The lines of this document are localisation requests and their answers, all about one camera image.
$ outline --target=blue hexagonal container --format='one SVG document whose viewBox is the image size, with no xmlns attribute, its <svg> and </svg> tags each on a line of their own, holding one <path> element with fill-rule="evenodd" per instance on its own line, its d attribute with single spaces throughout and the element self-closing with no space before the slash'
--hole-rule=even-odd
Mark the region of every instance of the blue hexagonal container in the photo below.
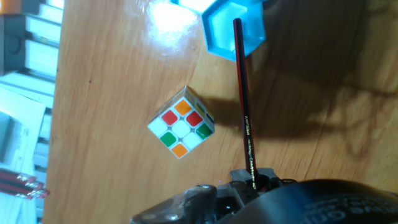
<svg viewBox="0 0 398 224">
<path fill-rule="evenodd" d="M 244 53 L 248 56 L 266 39 L 261 0 L 172 0 L 201 14 L 207 51 L 236 61 L 233 20 L 243 25 Z"/>
</svg>

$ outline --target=green sticker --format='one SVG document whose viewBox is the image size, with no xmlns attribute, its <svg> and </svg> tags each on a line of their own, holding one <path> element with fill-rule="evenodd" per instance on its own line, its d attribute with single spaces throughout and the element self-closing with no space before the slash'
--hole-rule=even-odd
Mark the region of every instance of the green sticker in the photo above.
<svg viewBox="0 0 398 224">
<path fill-rule="evenodd" d="M 160 140 L 167 146 L 170 147 L 172 146 L 176 141 L 177 138 L 174 137 L 174 135 L 170 132 L 166 132 L 162 137 L 160 137 Z"/>
<path fill-rule="evenodd" d="M 197 134 L 199 135 L 199 137 L 201 137 L 204 140 L 209 135 L 213 134 L 213 132 L 206 124 L 203 124 L 197 129 Z"/>
</svg>

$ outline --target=rubik's cube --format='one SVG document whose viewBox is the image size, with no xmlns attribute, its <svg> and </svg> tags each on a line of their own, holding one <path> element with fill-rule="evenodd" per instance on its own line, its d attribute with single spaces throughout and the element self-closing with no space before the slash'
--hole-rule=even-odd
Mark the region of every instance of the rubik's cube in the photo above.
<svg viewBox="0 0 398 224">
<path fill-rule="evenodd" d="M 148 128 L 179 159 L 215 132 L 213 116 L 187 86 L 158 110 Z"/>
</svg>

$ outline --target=gray plastic part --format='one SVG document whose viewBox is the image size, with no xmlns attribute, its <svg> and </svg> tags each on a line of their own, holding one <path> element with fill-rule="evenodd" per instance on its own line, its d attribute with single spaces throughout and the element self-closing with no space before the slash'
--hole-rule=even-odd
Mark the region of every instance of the gray plastic part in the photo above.
<svg viewBox="0 0 398 224">
<path fill-rule="evenodd" d="M 271 168 L 260 168 L 257 169 L 258 173 L 260 175 L 264 175 L 271 178 L 277 177 L 274 170 Z M 232 170 L 231 171 L 231 177 L 233 181 L 243 181 L 246 182 L 248 180 L 251 180 L 250 174 L 245 170 L 245 169 L 240 169 L 240 170 Z"/>
<path fill-rule="evenodd" d="M 22 0 L 22 13 L 38 15 L 40 10 L 40 0 Z"/>
<path fill-rule="evenodd" d="M 0 76 L 25 67 L 24 15 L 0 15 Z"/>
</svg>

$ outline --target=desk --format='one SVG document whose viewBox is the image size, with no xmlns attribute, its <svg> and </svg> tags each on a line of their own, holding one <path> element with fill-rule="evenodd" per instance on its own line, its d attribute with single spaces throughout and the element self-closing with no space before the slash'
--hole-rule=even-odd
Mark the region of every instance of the desk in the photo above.
<svg viewBox="0 0 398 224">
<path fill-rule="evenodd" d="M 244 168 L 236 67 L 163 0 L 65 3 L 44 223 L 128 223 Z M 278 0 L 248 59 L 259 167 L 398 192 L 398 1 Z M 216 133 L 178 160 L 146 128 L 184 85 Z"/>
</svg>

